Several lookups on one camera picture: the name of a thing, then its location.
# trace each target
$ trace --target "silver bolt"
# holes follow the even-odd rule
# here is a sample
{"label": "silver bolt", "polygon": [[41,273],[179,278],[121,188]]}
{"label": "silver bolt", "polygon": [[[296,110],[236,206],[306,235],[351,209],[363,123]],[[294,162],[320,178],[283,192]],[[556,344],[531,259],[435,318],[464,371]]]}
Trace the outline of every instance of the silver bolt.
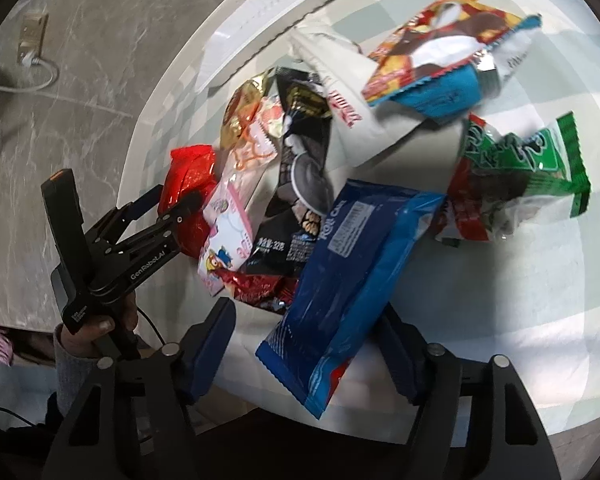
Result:
{"label": "silver bolt", "polygon": [[180,345],[178,343],[167,343],[162,347],[161,351],[167,357],[176,355],[180,351]]}
{"label": "silver bolt", "polygon": [[499,366],[500,368],[506,368],[507,366],[510,365],[510,361],[509,358],[507,356],[504,355],[496,355],[493,357],[493,362],[496,363],[496,366]]}
{"label": "silver bolt", "polygon": [[111,357],[103,357],[98,361],[98,368],[100,370],[106,370],[107,368],[111,368],[113,365],[113,359]]}
{"label": "silver bolt", "polygon": [[427,345],[427,352],[433,357],[440,357],[445,354],[445,347],[443,347],[440,343],[429,343]]}

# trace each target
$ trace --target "green and white tablecloth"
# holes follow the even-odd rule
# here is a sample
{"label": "green and white tablecloth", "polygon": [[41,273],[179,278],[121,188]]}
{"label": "green and white tablecloth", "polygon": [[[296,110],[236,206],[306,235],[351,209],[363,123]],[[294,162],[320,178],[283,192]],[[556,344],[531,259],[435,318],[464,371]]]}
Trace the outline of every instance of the green and white tablecloth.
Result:
{"label": "green and white tablecloth", "polygon": [[[335,0],[314,16],[369,52],[431,1]],[[541,13],[544,34],[502,94],[476,111],[500,131],[529,134],[574,110],[593,187],[589,210],[549,226],[527,225],[494,244],[465,243],[454,249],[423,240],[392,302],[427,340],[445,344],[456,355],[480,360],[495,353],[510,356],[547,431],[557,433],[600,416],[600,23],[583,0],[483,1],[516,14]],[[123,179],[120,203],[163,181],[171,148],[215,142],[225,105],[248,76],[276,64],[292,65],[285,36],[276,38],[214,94],[194,94],[199,57],[182,65],[180,54],[185,68],[175,76],[174,66],[170,68],[152,96],[154,105],[159,104],[154,106],[155,116],[137,127],[142,142],[125,166],[137,177]],[[459,123],[435,132],[419,131],[355,172],[344,166],[332,136],[330,177],[336,189],[353,174],[444,191],[460,134]],[[256,212],[269,198],[276,171],[267,171],[252,208]],[[171,339],[202,319],[213,303],[195,265],[184,256],[152,277],[138,302]],[[379,440],[405,439],[414,409],[395,393],[372,344],[359,352],[322,419],[315,421],[253,355],[278,319],[238,305],[238,326],[218,372],[218,385],[308,424]]]}

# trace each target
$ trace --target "barcode label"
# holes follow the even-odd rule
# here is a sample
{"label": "barcode label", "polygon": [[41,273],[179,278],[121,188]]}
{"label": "barcode label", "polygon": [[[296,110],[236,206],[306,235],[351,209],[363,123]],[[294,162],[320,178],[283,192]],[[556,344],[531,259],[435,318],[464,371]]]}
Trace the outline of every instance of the barcode label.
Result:
{"label": "barcode label", "polygon": [[364,202],[356,202],[329,241],[327,248],[343,258],[348,258],[375,208],[376,206]]}

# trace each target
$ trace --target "red snack package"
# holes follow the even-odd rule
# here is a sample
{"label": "red snack package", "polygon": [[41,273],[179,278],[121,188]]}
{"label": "red snack package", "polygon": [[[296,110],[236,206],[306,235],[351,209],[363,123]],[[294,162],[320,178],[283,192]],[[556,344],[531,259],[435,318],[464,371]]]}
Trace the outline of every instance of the red snack package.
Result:
{"label": "red snack package", "polygon": [[[186,192],[196,190],[202,195],[203,203],[216,187],[214,164],[216,154],[208,144],[185,146],[171,150],[171,166],[164,179],[164,187],[158,204],[158,215],[174,205]],[[209,226],[202,216],[202,209],[185,218],[178,225],[178,243],[182,252],[198,258]]]}
{"label": "red snack package", "polygon": [[235,300],[284,314],[293,300],[298,280],[268,274],[245,274],[227,269],[215,269],[224,286]]}

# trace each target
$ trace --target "blue snack package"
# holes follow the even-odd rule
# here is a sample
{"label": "blue snack package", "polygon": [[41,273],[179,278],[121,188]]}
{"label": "blue snack package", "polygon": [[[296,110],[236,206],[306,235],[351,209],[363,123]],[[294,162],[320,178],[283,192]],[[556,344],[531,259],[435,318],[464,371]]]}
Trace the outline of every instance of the blue snack package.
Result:
{"label": "blue snack package", "polygon": [[316,418],[394,291],[444,195],[347,180],[292,306],[256,356]]}

